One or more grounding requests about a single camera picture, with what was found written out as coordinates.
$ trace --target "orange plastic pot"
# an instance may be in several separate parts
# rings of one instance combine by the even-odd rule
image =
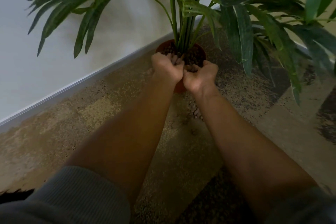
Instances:
[[[156,48],[156,52],[161,52],[163,53],[165,48],[167,48],[168,46],[170,46],[171,43],[174,43],[174,39],[171,39],[171,40],[168,40],[168,41],[165,41],[164,43],[160,44],[157,48]],[[205,51],[203,50],[203,48],[198,45],[198,44],[194,44],[194,47],[197,47],[199,49],[199,52],[201,55],[204,56],[204,60],[207,59],[207,56],[205,54]],[[174,93],[183,93],[183,92],[186,92],[187,89],[185,88],[184,84],[183,84],[183,80],[179,81],[176,86],[175,86],[175,89],[174,89]]]

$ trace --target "cupped hand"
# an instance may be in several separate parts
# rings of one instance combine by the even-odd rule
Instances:
[[[154,76],[171,83],[178,83],[183,77],[184,61],[177,55],[169,53],[167,56],[160,52],[152,56]]]
[[[214,86],[218,66],[205,60],[203,67],[192,65],[196,73],[183,71],[183,84],[192,94],[198,93],[205,86]]]

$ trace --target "person's right hand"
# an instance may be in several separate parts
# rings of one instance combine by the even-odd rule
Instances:
[[[218,66],[210,61],[203,61],[203,67],[193,65],[197,70],[196,73],[183,70],[183,84],[192,94],[198,93],[206,86],[214,86]]]

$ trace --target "gray sleeve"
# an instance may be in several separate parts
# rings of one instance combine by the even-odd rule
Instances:
[[[265,224],[336,224],[336,198],[319,187],[310,188],[279,203]]]
[[[1,223],[117,223],[130,221],[126,195],[81,167],[63,167],[25,201],[0,206]]]

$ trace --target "ribbed cuff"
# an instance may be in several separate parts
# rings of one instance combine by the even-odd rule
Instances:
[[[82,167],[63,167],[27,200],[52,205],[78,223],[130,221],[130,205],[124,192]]]

